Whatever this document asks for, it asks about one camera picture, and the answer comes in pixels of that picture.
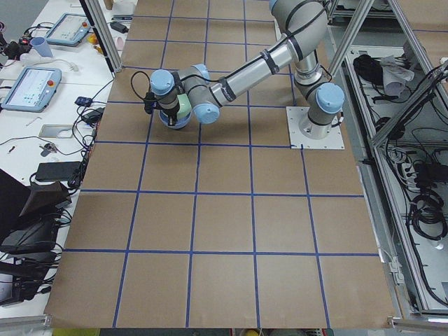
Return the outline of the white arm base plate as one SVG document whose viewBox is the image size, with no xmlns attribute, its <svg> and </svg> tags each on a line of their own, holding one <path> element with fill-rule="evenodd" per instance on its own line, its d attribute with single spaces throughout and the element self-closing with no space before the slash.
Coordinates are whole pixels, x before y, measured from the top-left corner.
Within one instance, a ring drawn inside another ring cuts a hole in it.
<svg viewBox="0 0 448 336">
<path fill-rule="evenodd" d="M 329 125 L 315 125 L 308 116 L 309 107 L 287 106 L 287 122 L 292 149 L 344 150 L 344 141 L 338 119 Z"/>
</svg>

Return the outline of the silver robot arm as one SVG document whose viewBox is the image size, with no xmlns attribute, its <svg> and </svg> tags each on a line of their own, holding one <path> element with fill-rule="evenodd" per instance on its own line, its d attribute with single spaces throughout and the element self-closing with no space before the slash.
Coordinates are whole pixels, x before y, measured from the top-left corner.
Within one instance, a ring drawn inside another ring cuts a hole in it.
<svg viewBox="0 0 448 336">
<path fill-rule="evenodd" d="M 175 127 L 180 109 L 179 95 L 185 94 L 192 112 L 202 124 L 220 116 L 220 108 L 293 63 L 295 85 L 309 104 L 307 121 L 313 127 L 329 127 L 342 109 L 344 93 L 323 79 L 316 49 L 326 32 L 328 16 L 322 1 L 271 1 L 271 14 L 281 32 L 280 39 L 232 73 L 211 80 L 203 64 L 181 71 L 158 69 L 149 78 L 144 101 L 166 116 Z"/>
</svg>

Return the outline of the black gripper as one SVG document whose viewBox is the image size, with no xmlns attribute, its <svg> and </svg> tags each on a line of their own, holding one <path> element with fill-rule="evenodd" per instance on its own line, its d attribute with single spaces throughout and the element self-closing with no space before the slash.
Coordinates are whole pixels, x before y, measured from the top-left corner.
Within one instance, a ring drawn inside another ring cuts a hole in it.
<svg viewBox="0 0 448 336">
<path fill-rule="evenodd" d="M 163 110 L 163 113 L 169 119 L 168 125 L 174 126 L 174 119 L 177 119 L 177 107 L 175 106 L 174 108 L 165 108 Z"/>
</svg>

